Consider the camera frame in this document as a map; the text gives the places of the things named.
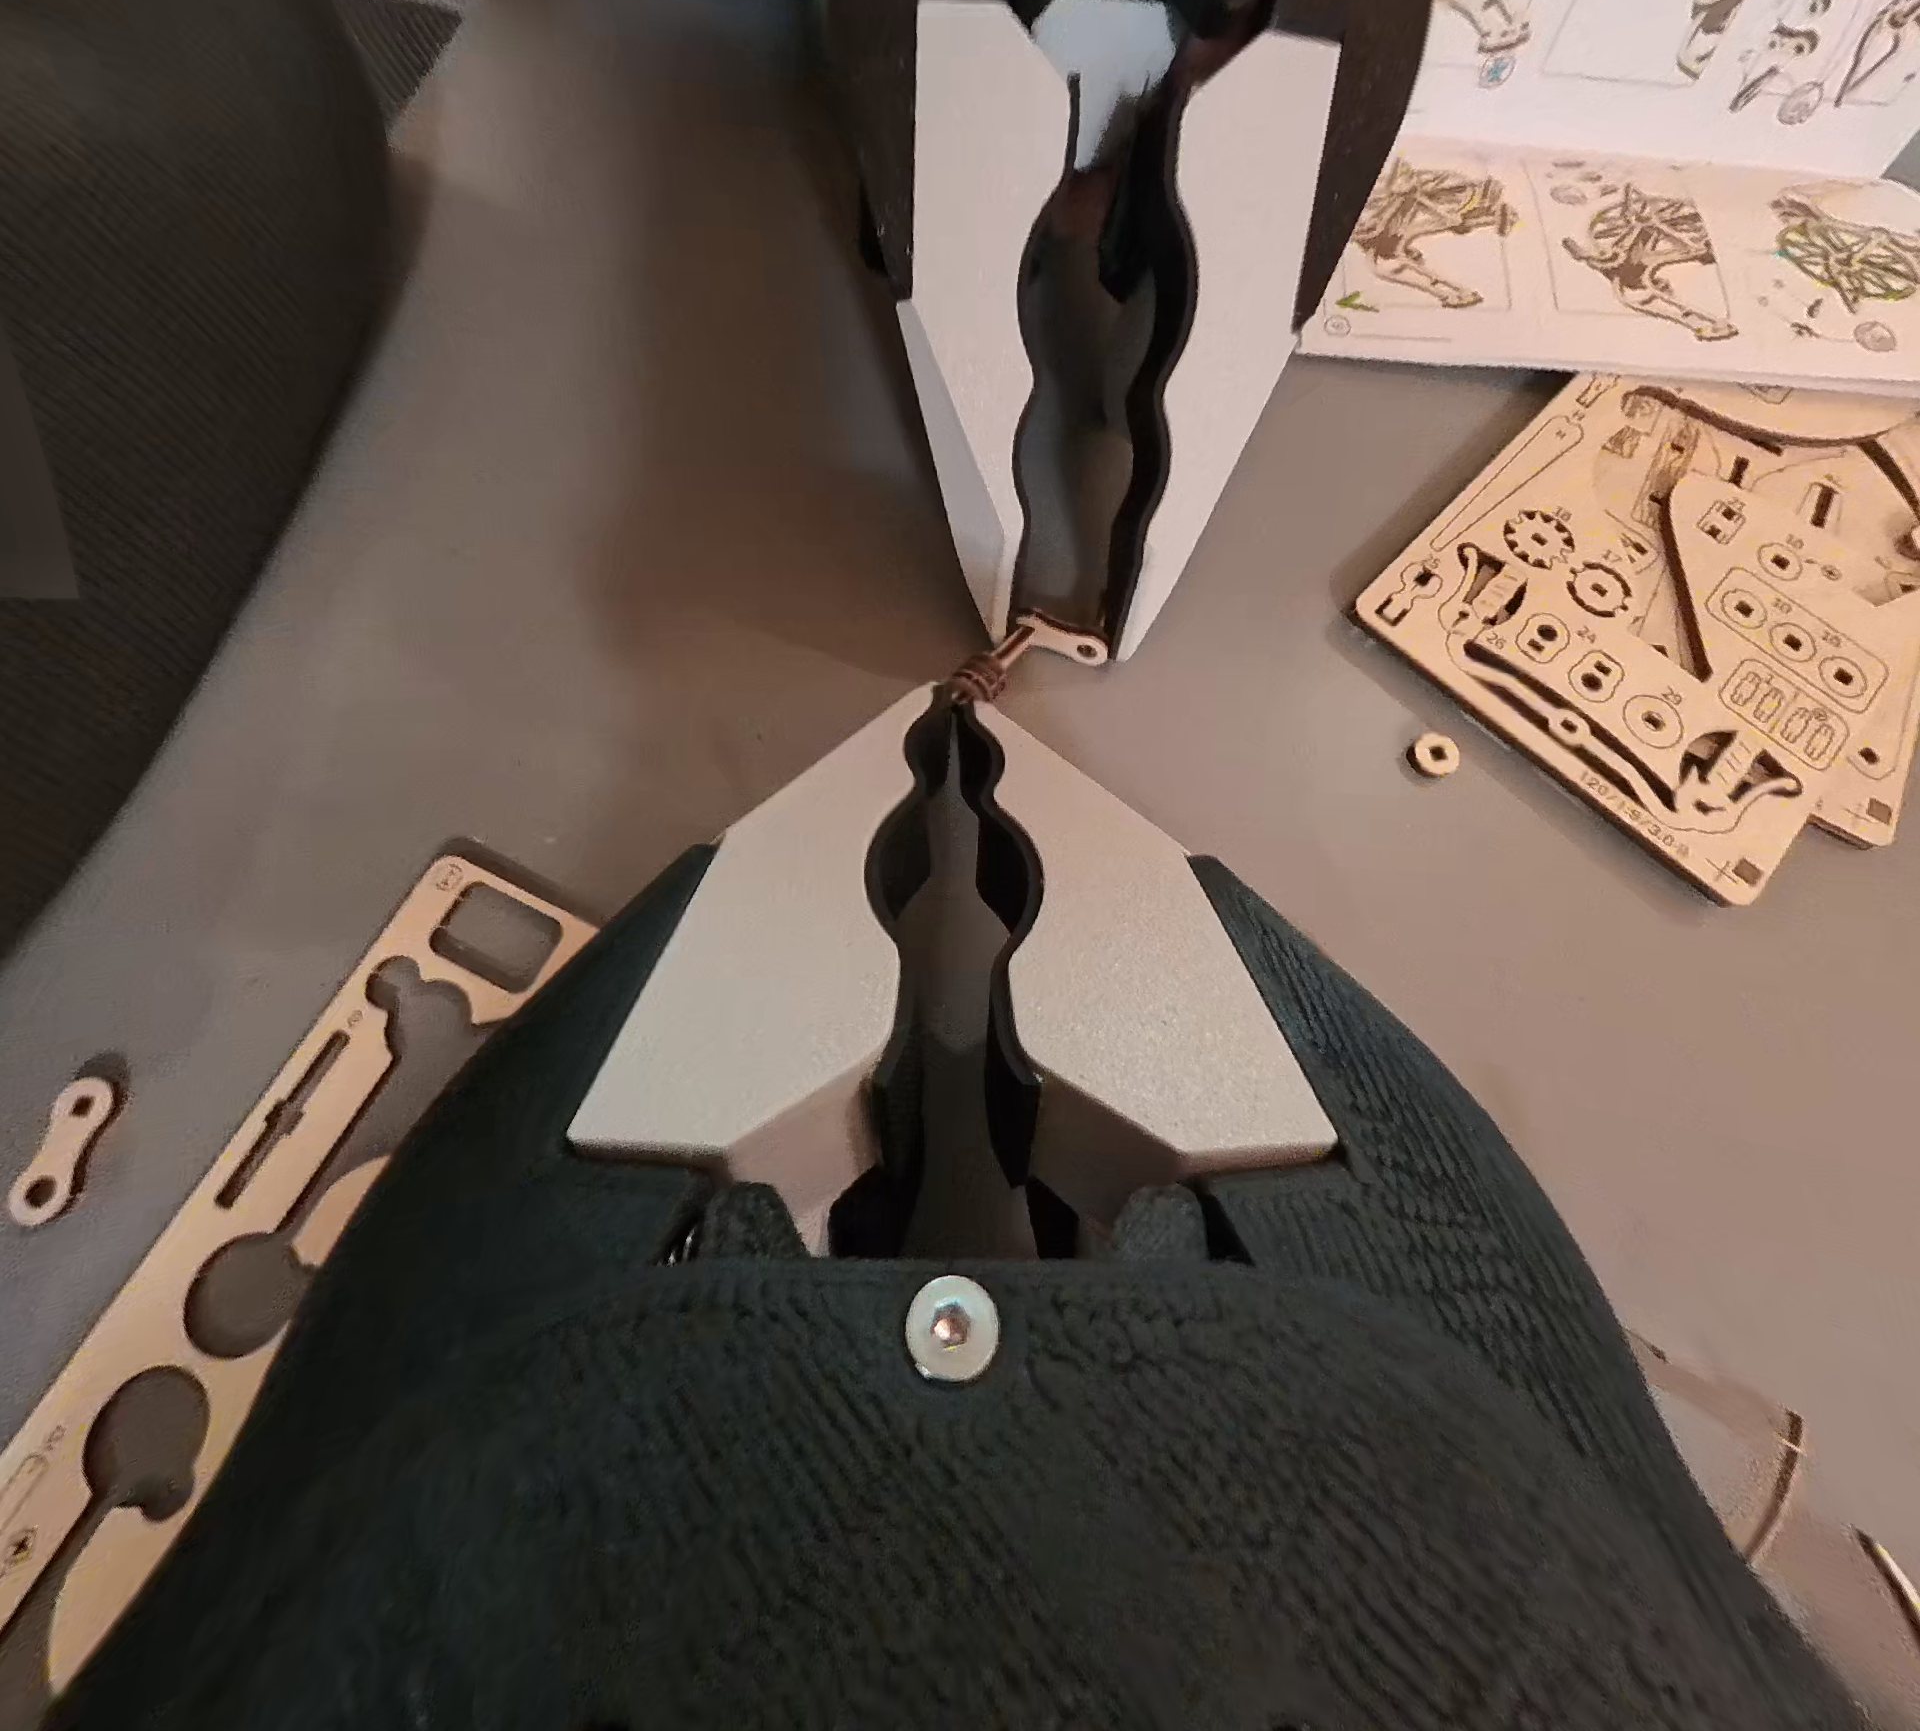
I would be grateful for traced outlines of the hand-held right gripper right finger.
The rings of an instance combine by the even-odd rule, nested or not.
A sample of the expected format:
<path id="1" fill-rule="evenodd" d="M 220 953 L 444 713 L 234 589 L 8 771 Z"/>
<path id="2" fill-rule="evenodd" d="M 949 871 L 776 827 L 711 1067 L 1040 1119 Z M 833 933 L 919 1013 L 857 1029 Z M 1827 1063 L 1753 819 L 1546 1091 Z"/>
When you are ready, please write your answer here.
<path id="1" fill-rule="evenodd" d="M 1108 1234 L 1142 1188 L 1324 1160 L 1333 1121 L 1188 849 L 992 705 L 953 733 L 1006 927 L 987 1057 L 1016 1178 Z"/>

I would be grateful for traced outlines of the loose wooden link piece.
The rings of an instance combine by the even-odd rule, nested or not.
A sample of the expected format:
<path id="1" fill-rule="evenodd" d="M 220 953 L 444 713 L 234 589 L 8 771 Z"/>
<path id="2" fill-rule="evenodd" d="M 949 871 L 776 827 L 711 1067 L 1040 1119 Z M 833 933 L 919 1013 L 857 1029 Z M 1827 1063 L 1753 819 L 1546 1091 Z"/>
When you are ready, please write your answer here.
<path id="1" fill-rule="evenodd" d="M 83 1073 L 52 1101 L 40 1140 L 11 1178 L 6 1214 L 22 1230 L 64 1214 L 83 1184 L 86 1162 L 119 1107 L 112 1077 Z"/>

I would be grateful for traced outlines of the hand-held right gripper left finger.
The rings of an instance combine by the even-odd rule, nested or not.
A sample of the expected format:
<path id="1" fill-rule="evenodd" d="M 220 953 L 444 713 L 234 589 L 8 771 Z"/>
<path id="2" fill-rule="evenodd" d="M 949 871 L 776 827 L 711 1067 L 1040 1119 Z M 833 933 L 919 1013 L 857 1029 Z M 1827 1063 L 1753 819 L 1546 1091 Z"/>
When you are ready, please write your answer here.
<path id="1" fill-rule="evenodd" d="M 874 1087 L 916 1021 L 900 919 L 932 871 L 951 703 L 916 687 L 711 845 L 567 1142 L 774 1186 L 803 1244 L 885 1156 Z"/>

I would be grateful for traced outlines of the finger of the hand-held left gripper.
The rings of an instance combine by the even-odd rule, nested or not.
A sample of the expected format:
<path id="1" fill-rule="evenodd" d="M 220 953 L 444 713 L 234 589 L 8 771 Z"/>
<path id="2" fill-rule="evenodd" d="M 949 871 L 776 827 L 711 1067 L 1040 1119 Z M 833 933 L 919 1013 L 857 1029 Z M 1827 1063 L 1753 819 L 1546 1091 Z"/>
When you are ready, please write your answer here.
<path id="1" fill-rule="evenodd" d="M 1134 657 L 1212 519 L 1297 341 L 1340 51 L 1257 33 L 1163 87 L 1132 205 L 1153 315 L 1123 395 L 1134 463 L 1116 509 L 1104 615 Z"/>
<path id="2" fill-rule="evenodd" d="M 895 315 L 953 551 L 1001 639 L 1025 533 L 1016 449 L 1037 379 L 1022 277 L 1067 171 L 1075 93 L 998 0 L 919 0 L 914 71 L 909 291 Z"/>

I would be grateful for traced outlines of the wooden parts sheet with gears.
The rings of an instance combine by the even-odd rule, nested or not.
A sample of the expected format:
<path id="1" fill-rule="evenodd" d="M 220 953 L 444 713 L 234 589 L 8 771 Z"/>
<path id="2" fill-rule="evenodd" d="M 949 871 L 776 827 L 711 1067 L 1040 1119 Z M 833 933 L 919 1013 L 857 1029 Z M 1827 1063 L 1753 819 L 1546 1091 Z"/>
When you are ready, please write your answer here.
<path id="1" fill-rule="evenodd" d="M 1913 395 L 1573 375 L 1352 615 L 1696 889 L 1752 903 L 1885 673 L 1811 521 L 1819 473 L 1908 417 Z"/>

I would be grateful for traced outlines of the wooden sheet with empty cutouts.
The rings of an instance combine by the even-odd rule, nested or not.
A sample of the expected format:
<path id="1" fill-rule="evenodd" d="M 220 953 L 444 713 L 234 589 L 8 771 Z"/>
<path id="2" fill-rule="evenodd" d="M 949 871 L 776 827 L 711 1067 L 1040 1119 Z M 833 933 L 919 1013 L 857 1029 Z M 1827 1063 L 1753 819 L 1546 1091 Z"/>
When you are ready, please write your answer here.
<path id="1" fill-rule="evenodd" d="M 593 925 L 444 853 L 4 1444 L 4 1726 L 40 1726 L 171 1552 L 353 1210 Z"/>

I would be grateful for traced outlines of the plain wooden parts sheet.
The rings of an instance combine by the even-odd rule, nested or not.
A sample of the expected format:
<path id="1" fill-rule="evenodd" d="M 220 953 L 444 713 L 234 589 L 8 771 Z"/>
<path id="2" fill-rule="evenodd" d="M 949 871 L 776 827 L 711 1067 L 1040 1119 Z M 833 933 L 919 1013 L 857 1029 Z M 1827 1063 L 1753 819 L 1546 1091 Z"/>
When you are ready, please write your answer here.
<path id="1" fill-rule="evenodd" d="M 1814 525 L 1843 549 L 1843 583 L 1872 609 L 1884 683 L 1818 799 L 1814 821 L 1862 847 L 1893 841 L 1918 715 L 1918 421 L 1843 445 L 1819 473 Z"/>

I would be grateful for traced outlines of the dark fabric chair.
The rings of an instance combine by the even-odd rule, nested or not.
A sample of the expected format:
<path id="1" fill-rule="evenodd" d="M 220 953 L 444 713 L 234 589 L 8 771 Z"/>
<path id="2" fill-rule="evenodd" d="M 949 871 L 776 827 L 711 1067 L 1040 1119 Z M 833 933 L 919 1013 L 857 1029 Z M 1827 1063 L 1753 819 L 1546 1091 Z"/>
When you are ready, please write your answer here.
<path id="1" fill-rule="evenodd" d="M 4 345 L 75 589 L 4 595 L 2 939 L 107 831 L 301 497 L 390 285 L 334 0 L 2 0 Z"/>

